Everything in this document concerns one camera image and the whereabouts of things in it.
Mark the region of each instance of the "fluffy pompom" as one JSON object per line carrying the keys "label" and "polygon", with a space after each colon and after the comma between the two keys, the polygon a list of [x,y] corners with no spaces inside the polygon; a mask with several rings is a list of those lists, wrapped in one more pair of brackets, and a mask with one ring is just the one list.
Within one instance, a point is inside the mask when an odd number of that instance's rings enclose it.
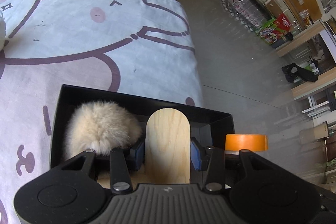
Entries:
{"label": "fluffy pompom", "polygon": [[138,120],[113,102],[90,102],[75,110],[66,132],[66,158],[86,149],[108,155],[118,146],[134,145],[142,130]]}

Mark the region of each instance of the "open box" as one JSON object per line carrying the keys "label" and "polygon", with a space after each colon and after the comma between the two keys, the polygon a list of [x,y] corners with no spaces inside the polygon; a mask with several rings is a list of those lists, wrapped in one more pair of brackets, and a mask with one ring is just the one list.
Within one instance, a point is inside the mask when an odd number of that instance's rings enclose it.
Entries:
{"label": "open box", "polygon": [[[54,119],[50,168],[59,165],[63,160],[65,131],[74,110],[82,103],[90,101],[114,101],[118,103],[137,117],[143,132],[146,131],[146,123],[149,117],[155,111],[161,108],[177,109],[189,120],[191,137],[195,137],[204,147],[213,145],[224,149],[226,135],[234,133],[232,115],[228,113],[129,94],[62,85]],[[206,172],[195,171],[192,164],[190,168],[190,182],[202,184]]]}

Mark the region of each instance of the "bed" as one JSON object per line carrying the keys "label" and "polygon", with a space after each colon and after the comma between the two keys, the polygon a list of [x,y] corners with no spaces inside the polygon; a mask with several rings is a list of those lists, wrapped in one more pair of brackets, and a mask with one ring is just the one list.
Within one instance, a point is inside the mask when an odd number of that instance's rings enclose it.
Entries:
{"label": "bed", "polygon": [[195,50],[175,0],[0,0],[1,224],[15,192],[49,169],[62,84],[202,106]]}

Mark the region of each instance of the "cardboard box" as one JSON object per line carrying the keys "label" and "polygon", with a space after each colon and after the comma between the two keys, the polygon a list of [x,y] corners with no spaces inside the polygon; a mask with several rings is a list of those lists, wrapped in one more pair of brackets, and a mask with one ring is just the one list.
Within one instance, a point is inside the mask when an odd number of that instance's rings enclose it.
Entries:
{"label": "cardboard box", "polygon": [[314,136],[316,140],[329,137],[327,122],[314,127]]}
{"label": "cardboard box", "polygon": [[289,32],[292,24],[284,13],[280,14],[277,19],[272,19],[266,22],[258,32],[268,45],[273,44]]}
{"label": "cardboard box", "polygon": [[[195,137],[204,147],[213,145],[224,149],[226,135],[235,133],[232,115],[229,113],[106,90],[62,85],[54,119],[50,168],[62,162],[65,131],[73,112],[82,103],[90,101],[118,103],[137,117],[144,132],[149,117],[155,111],[161,108],[177,109],[190,122],[190,136]],[[202,184],[205,181],[206,171],[192,170],[190,182]]]}
{"label": "cardboard box", "polygon": [[282,10],[275,0],[267,1],[265,6],[276,18],[282,14]]}

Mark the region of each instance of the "floor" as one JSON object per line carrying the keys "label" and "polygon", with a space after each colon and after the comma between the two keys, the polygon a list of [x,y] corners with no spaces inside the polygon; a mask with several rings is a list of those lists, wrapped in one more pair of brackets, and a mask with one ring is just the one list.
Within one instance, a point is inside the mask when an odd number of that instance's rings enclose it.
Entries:
{"label": "floor", "polygon": [[321,143],[300,144],[313,127],[293,100],[274,49],[234,20],[221,0],[177,0],[184,7],[196,49],[204,107],[231,113],[236,133],[267,134],[262,155],[285,169],[309,176],[323,172]]}

